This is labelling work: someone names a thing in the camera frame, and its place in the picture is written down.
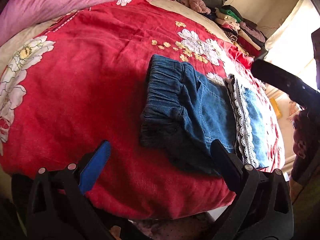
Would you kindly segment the person right hand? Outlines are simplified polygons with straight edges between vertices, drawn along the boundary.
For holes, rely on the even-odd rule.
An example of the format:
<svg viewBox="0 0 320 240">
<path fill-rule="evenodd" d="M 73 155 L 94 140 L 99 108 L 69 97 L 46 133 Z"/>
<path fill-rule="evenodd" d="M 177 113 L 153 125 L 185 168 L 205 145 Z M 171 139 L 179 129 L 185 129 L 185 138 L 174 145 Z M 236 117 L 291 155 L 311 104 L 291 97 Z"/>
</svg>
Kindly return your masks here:
<svg viewBox="0 0 320 240">
<path fill-rule="evenodd" d="M 311 164 L 319 148 L 319 124 L 310 118 L 307 110 L 300 111 L 293 117 L 293 152 L 296 155 L 291 171 L 295 182 Z"/>
</svg>

